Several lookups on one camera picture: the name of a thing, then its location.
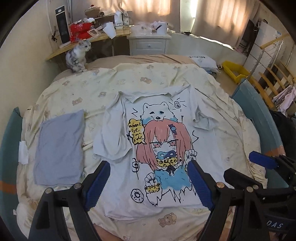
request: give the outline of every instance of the white t-shirt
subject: white t-shirt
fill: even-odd
[[[216,123],[191,85],[119,92],[94,140],[94,153],[111,165],[99,200],[105,215],[132,220],[164,207],[203,208],[187,163],[194,159],[215,181],[224,181]]]

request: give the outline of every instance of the polar bear drawing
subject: polar bear drawing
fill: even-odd
[[[178,121],[174,113],[170,111],[166,102],[152,105],[145,103],[143,105],[143,114],[140,117],[143,121],[143,125],[151,120],[162,121],[163,119],[169,119],[176,122]]]

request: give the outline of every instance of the curtain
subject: curtain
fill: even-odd
[[[84,10],[91,4],[116,11],[119,3],[124,10],[132,11],[129,17],[133,24],[162,21],[180,31],[180,0],[72,0],[73,21],[85,18]]]
[[[259,6],[258,0],[197,0],[191,33],[238,47]]]
[[[122,0],[122,8],[132,11],[134,24],[162,21],[168,22],[171,29],[180,31],[180,0]]]

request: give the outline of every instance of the yellow speech bubble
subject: yellow speech bubble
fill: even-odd
[[[144,135],[144,126],[142,120],[130,119],[128,122],[129,136],[133,144],[146,144]]]

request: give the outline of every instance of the red bag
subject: red bag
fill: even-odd
[[[71,43],[90,38],[91,35],[87,31],[91,30],[91,26],[92,26],[92,23],[71,24],[70,25]]]

